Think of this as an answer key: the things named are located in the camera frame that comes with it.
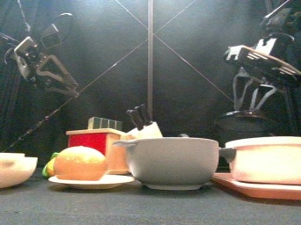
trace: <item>small white bowl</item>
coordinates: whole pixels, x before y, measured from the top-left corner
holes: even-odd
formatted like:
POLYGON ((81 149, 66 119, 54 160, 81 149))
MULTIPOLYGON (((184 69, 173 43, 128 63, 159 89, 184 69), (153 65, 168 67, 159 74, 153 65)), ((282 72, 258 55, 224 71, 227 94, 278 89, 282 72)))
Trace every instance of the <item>small white bowl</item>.
POLYGON ((37 157, 24 157, 17 153, 0 154, 0 188, 21 184, 32 175, 37 157))

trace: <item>knife handle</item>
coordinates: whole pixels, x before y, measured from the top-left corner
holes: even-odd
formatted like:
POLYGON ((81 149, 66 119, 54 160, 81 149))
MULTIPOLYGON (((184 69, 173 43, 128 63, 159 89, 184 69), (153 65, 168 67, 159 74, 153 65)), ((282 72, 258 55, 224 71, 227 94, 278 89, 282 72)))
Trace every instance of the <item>knife handle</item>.
POLYGON ((127 114, 131 117, 131 122, 132 122, 133 126, 137 128, 137 130, 141 130, 143 129, 143 121, 140 119, 140 115, 139 115, 137 111, 128 110, 127 114))
POLYGON ((151 122, 151 117, 147 112, 145 105, 141 104, 140 106, 135 107, 135 109, 137 110, 137 112, 140 114, 144 126, 148 126, 152 122, 151 122))

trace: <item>white plate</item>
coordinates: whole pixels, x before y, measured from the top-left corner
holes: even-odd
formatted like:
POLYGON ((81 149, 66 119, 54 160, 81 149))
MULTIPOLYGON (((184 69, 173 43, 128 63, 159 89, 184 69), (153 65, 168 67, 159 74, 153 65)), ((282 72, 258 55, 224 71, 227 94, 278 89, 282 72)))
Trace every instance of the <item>white plate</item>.
POLYGON ((100 180, 85 181, 58 179, 56 176, 53 176, 48 180, 56 184, 62 184, 77 189, 108 189, 124 183, 132 182, 135 178, 123 175, 104 175, 100 180))

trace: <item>dark backdrop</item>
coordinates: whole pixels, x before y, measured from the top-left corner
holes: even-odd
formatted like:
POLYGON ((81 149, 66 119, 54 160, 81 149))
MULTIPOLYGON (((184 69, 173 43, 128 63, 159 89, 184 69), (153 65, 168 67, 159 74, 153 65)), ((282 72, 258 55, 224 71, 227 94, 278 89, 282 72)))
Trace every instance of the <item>dark backdrop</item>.
MULTIPOLYGON (((148 1, 28 0, 21 4, 32 35, 58 14, 72 13, 72 27, 68 23, 58 27, 66 38, 46 53, 62 62, 80 96, 9 149, 38 156, 38 164, 45 164, 52 152, 66 147, 65 131, 85 129, 91 117, 121 121, 124 132, 132 129, 125 111, 147 103, 148 1)), ((238 72, 222 56, 228 46, 256 44, 266 14, 262 0, 153 1, 152 119, 164 136, 186 133, 218 140, 214 120, 232 111, 231 82, 238 72)), ((28 33, 16 1, 1 1, 0 19, 0 32, 21 40, 28 33)), ((2 150, 68 98, 36 89, 14 63, 4 64, 4 52, 0 63, 2 150)), ((279 122, 282 134, 289 134, 279 93, 263 110, 279 122)))

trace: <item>pot lid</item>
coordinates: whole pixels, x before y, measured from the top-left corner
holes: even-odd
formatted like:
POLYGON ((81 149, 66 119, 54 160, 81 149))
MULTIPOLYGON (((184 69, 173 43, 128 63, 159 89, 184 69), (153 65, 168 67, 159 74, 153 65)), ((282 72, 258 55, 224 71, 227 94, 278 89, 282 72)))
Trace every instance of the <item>pot lid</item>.
POLYGON ((254 146, 254 145, 293 145, 297 144, 301 146, 301 137, 294 136, 272 136, 272 137, 255 137, 234 140, 226 143, 226 148, 235 148, 242 146, 254 146))

